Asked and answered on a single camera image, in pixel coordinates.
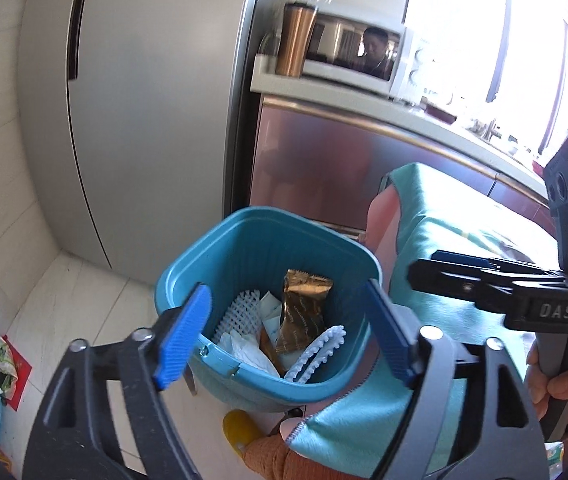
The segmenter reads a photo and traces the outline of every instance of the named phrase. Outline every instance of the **blue trash bin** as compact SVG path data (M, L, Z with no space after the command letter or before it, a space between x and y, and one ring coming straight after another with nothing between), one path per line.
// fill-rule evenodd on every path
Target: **blue trash bin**
M267 290L281 298L288 269L333 280L324 306L326 327L344 325L345 344L307 384L296 384L243 364L215 345L215 328L237 294ZM226 404L248 411L281 412L326 399L352 377L370 335L353 291L366 280L381 282L376 258L362 245L299 216L270 207L239 210L211 229L161 275L155 306L161 314L180 306L197 282L210 286L213 309L190 367L202 385Z

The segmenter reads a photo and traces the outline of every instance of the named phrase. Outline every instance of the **blue gripper pad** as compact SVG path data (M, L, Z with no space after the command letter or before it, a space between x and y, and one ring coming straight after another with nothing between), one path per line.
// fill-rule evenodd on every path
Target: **blue gripper pad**
M497 270L495 264L491 264L487 258L481 258L479 256L468 256L467 254L451 253L451 251L438 250L435 251L431 260L436 260L438 262L447 262L449 264L459 264L466 265L469 267L481 267L481 269L493 269Z
M212 307L210 287L200 283L191 292L175 323L160 343L158 365L153 378L161 390L181 377Z
M410 387L415 377L422 373L417 354L419 319L409 308L394 304L377 280L368 280L358 292L358 299L392 374Z

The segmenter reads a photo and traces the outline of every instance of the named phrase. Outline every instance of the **silver refrigerator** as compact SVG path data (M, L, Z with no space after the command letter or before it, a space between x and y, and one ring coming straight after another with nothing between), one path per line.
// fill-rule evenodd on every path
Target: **silver refrigerator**
M59 244L153 283L248 203L259 40L285 0L27 0L18 97Z

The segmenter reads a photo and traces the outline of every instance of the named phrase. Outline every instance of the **kitchen counter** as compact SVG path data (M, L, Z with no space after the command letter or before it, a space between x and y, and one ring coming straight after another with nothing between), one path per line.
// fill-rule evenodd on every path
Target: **kitchen counter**
M396 104L328 81L278 76L273 73L273 67L272 56L256 56L251 91L336 108L391 124L462 153L496 171L498 179L503 175L542 201L547 200L544 181L539 176L463 128L429 117L419 108Z

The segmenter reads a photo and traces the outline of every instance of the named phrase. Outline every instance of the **refrigerator door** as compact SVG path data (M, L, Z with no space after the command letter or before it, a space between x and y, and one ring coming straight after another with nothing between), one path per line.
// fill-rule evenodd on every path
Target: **refrigerator door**
M17 83L20 123L38 199L58 243L103 267L77 170L66 95L66 45L74 0L27 0Z
M113 270L153 283L223 216L255 0L85 0L70 119Z

